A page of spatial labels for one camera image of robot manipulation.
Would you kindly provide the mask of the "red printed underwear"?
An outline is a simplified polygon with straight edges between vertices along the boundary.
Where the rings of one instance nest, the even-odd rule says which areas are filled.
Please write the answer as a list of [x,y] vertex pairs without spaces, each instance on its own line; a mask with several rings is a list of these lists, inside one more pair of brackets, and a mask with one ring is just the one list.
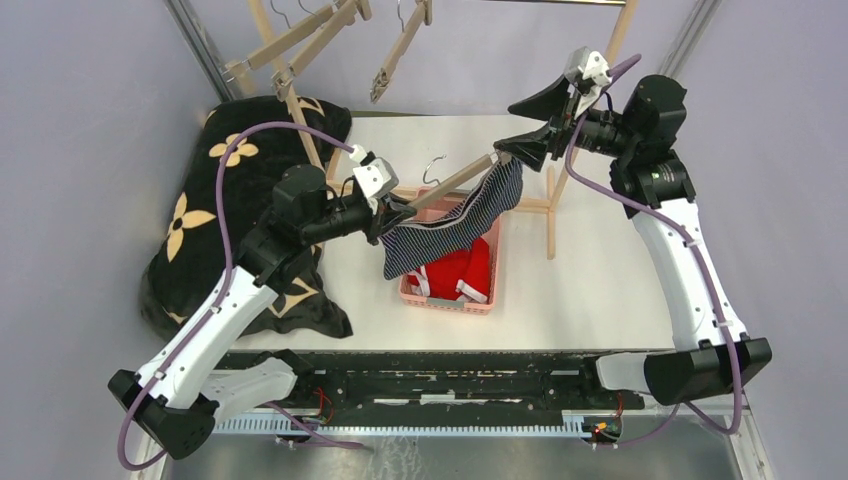
[[475,239],[468,248],[447,254],[406,274],[417,295],[484,303],[489,289],[488,245]]

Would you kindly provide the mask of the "wooden hanger holding striped boxers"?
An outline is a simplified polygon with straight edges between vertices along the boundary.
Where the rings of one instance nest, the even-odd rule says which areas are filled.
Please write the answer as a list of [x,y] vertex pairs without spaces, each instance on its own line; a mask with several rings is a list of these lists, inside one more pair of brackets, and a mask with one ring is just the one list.
[[465,182],[477,176],[478,174],[483,173],[497,165],[509,163],[511,160],[512,156],[504,152],[493,152],[491,154],[485,154],[465,166],[463,169],[454,173],[446,180],[441,181],[436,187],[411,200],[408,203],[408,206],[416,210],[426,208],[437,200],[440,200],[445,195],[453,192],[460,185],[464,184]]

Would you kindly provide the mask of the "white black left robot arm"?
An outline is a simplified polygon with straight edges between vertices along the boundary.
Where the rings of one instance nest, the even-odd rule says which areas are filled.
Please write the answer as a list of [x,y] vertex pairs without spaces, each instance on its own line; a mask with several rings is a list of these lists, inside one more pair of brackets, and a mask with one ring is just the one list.
[[137,425],[163,454],[183,459],[199,449],[216,426],[266,403],[307,404],[314,379],[280,354],[224,377],[218,363],[249,324],[271,307],[288,285],[312,265],[314,245],[355,232],[371,244],[416,210],[394,200],[398,177],[382,158],[353,169],[353,189],[336,197],[324,172],[313,165],[288,169],[271,192],[271,203],[233,249],[226,221],[222,274],[194,315],[158,354],[138,370],[119,370],[108,389],[125,410],[118,459],[128,470],[153,465],[131,462],[126,437]]

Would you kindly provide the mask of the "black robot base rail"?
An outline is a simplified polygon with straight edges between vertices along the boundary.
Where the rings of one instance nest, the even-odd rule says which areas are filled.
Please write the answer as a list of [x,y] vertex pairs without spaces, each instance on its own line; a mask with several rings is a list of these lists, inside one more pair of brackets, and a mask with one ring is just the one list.
[[605,390],[595,355],[517,352],[298,352],[298,380],[277,401],[324,435],[583,437],[642,410]]

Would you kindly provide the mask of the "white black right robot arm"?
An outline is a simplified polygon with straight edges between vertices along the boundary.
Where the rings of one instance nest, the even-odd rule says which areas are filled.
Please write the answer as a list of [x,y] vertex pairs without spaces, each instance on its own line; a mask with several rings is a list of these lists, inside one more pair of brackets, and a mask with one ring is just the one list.
[[773,357],[765,338],[751,336],[717,277],[701,229],[692,179],[675,151],[687,110],[686,91],[663,75],[643,77],[621,111],[580,110],[580,92],[565,78],[509,107],[538,120],[538,130],[496,142],[498,150],[539,170],[575,149],[608,156],[607,197],[619,202],[645,244],[672,324],[665,353],[600,356],[577,384],[581,400],[603,407],[618,390],[673,406],[730,395]]

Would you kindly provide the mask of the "wooden hanger holding red underwear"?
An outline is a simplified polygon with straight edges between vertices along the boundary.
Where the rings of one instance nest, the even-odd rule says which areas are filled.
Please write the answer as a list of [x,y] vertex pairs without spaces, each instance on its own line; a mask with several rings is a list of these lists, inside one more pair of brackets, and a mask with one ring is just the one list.
[[369,91],[371,104],[377,104],[389,88],[400,60],[406,54],[421,26],[432,24],[433,2],[431,0],[415,0],[411,13],[404,16],[403,1],[397,1],[395,13],[400,25],[400,34],[372,80]]

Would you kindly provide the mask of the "dark striped boxer shorts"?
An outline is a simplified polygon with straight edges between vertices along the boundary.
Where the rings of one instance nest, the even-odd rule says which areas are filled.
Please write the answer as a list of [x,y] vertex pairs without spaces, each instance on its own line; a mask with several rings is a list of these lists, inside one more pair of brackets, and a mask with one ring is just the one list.
[[441,257],[471,246],[494,220],[514,209],[524,187],[523,165],[517,160],[487,172],[465,200],[435,220],[415,220],[418,230],[409,246],[383,246],[383,278],[392,280]]

